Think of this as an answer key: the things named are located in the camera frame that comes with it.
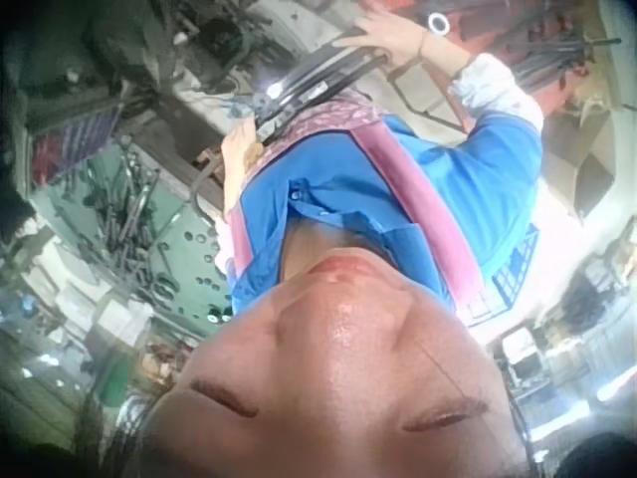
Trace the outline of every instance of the white sleeve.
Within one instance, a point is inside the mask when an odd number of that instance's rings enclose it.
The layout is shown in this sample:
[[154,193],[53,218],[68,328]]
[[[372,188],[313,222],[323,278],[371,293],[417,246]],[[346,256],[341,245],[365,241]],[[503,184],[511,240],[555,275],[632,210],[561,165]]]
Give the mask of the white sleeve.
[[504,63],[493,55],[476,57],[449,86],[472,118],[484,112],[506,113],[527,120],[541,132],[544,115],[537,102],[527,95]]

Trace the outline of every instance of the blue crate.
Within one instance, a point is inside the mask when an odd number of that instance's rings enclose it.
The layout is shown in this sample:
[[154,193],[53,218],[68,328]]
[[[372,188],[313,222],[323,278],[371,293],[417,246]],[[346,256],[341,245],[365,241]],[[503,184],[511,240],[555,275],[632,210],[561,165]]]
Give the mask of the blue crate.
[[514,249],[507,263],[486,284],[480,296],[458,311],[468,327],[474,327],[509,311],[516,302],[527,278],[535,252],[539,230],[530,225],[523,241]]

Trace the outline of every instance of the green pegboard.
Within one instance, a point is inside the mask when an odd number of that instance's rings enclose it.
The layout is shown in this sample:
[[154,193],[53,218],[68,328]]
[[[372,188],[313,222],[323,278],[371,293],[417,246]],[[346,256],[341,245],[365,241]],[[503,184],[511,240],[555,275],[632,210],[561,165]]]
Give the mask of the green pegboard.
[[[98,173],[99,185],[112,187],[116,177],[121,179],[122,174],[117,175],[117,171],[123,158],[124,152],[120,146],[110,144],[101,154],[89,159],[94,171]],[[119,289],[135,293],[134,285],[123,281],[113,272],[116,267],[100,260],[104,243],[99,234],[97,213],[92,207],[85,205],[85,199],[91,193],[87,165],[78,165],[75,175],[73,187],[68,187],[65,177],[58,177],[54,183],[36,190],[31,197],[34,207],[70,246],[79,249],[83,240],[90,243],[90,248],[97,251],[93,254],[98,260],[95,269],[105,280]],[[113,197],[123,191],[123,180],[119,180],[117,184],[119,187],[112,189]],[[169,304],[169,309],[156,306],[156,314],[196,336],[207,337],[214,334],[221,326],[208,320],[210,308],[223,311],[230,306],[226,278],[213,262],[219,251],[216,232],[161,182],[149,196],[146,207],[152,211],[151,224],[154,231],[161,231],[175,212],[181,212],[160,241],[165,263],[157,248],[149,256],[153,275],[170,276],[178,285],[178,292]]]

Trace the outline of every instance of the hand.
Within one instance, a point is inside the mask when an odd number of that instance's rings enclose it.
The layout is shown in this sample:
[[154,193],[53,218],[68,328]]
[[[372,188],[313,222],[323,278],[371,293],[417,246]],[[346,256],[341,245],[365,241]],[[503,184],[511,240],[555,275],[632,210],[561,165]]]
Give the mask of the hand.
[[243,177],[246,175],[246,155],[253,144],[257,143],[255,118],[249,116],[237,123],[224,137],[221,143],[223,164],[226,177]]
[[355,25],[366,35],[349,37],[333,42],[335,47],[377,47],[386,50],[391,63],[400,67],[419,58],[430,32],[417,23],[385,10],[373,8]]
[[253,116],[240,121],[223,139],[221,154],[225,167],[223,184],[225,212],[228,212],[237,202],[246,173],[262,153],[263,146],[257,142],[257,128]]

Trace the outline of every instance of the lips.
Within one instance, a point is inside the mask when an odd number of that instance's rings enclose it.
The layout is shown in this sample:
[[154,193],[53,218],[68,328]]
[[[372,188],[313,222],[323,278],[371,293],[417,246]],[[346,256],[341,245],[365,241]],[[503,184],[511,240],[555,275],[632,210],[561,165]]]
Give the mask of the lips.
[[326,258],[322,259],[316,265],[314,265],[308,274],[320,274],[329,272],[347,272],[356,275],[373,277],[377,279],[388,279],[388,274],[383,273],[376,265],[372,263],[373,259],[381,260],[379,258],[361,257],[363,254],[359,253],[336,253],[330,254]]

